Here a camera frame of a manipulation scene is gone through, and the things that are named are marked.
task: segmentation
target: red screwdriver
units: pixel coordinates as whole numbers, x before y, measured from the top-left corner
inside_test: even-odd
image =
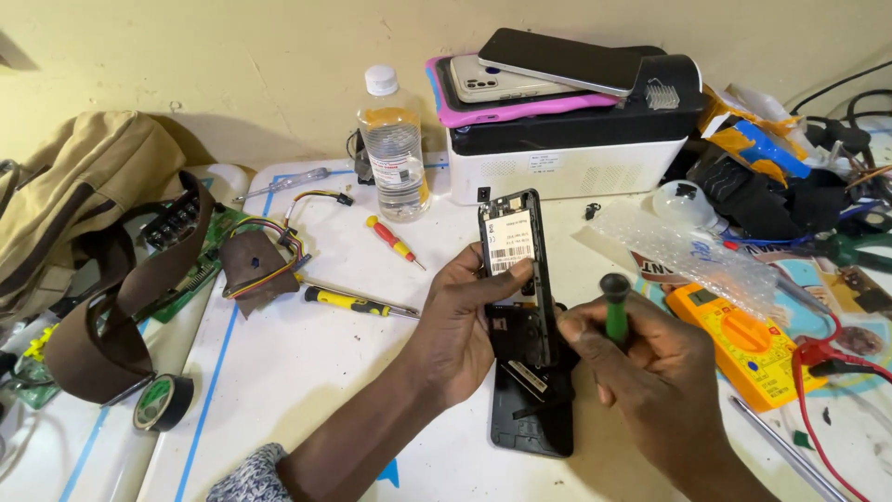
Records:
[[[415,255],[409,250],[409,247],[402,243],[396,236],[393,235],[393,232],[387,229],[382,223],[378,222],[377,216],[369,216],[366,219],[366,226],[370,229],[374,230],[376,234],[381,236],[382,239],[387,241],[387,244],[390,245],[397,253],[402,255],[403,258],[406,258],[413,264],[421,267],[421,270],[426,271],[427,269],[415,259]]]

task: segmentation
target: sleeve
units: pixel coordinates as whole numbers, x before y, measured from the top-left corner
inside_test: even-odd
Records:
[[[288,454],[282,445],[263,445],[211,487],[208,502],[291,502],[278,478],[276,464]]]

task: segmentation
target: printer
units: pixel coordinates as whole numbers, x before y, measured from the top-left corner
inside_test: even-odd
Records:
[[[474,205],[535,188],[542,199],[645,192],[661,180],[706,108],[697,65],[653,46],[615,106],[447,130],[452,199]],[[448,58],[437,71],[448,69]],[[669,93],[674,108],[648,105]]]

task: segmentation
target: light bulb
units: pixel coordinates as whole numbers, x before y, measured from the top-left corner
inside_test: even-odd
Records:
[[[706,194],[694,183],[669,181],[654,192],[654,213],[667,222],[712,233],[728,229],[728,221],[715,213]]]

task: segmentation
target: pink tablet case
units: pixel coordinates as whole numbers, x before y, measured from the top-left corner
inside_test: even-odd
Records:
[[[588,108],[590,106],[613,106],[620,100],[617,96],[596,93],[584,96],[557,97],[555,99],[523,103],[521,105],[494,106],[490,109],[475,110],[472,112],[458,112],[449,108],[449,105],[443,96],[442,86],[435,68],[436,62],[443,57],[451,56],[439,56],[427,60],[427,63],[425,63],[425,72],[427,73],[427,78],[431,82],[431,88],[434,90],[437,118],[440,120],[441,124],[449,128],[464,127],[484,122],[513,121],[514,119],[528,117],[530,115],[570,112],[571,110]]]

